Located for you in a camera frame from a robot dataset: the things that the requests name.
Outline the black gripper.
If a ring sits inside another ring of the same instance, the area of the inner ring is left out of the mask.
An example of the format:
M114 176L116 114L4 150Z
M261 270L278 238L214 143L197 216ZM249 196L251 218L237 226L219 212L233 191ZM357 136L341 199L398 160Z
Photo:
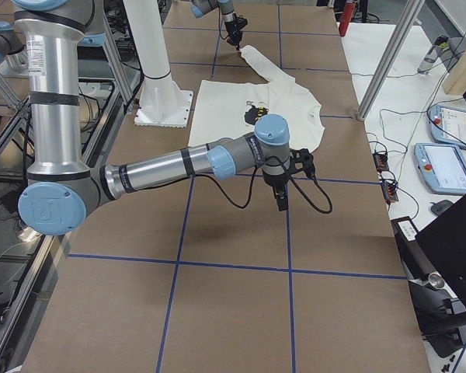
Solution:
M236 51L240 51L240 43L242 41L242 28L240 23L225 23L228 32L227 42L231 46L235 46Z
M263 179L267 185L273 188L273 195L279 211L287 210L287 183L289 177L286 173L272 175L263 171Z

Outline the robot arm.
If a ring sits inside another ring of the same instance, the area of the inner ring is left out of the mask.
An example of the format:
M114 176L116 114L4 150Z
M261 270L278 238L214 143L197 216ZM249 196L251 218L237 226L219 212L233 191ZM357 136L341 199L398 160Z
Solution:
M285 119L269 114L250 133L158 154L137 150L131 162L89 166L81 156L78 45L106 23L101 1L17 1L26 38L34 162L19 196L22 221L45 235L77 229L97 208L123 195L197 177L226 179L261 169L277 207L288 208L291 163Z
M192 0L191 9L196 18L205 16L217 9L221 16L219 24L224 24L227 36L224 38L237 51L242 42L242 29L248 25L248 20L236 13L232 0Z

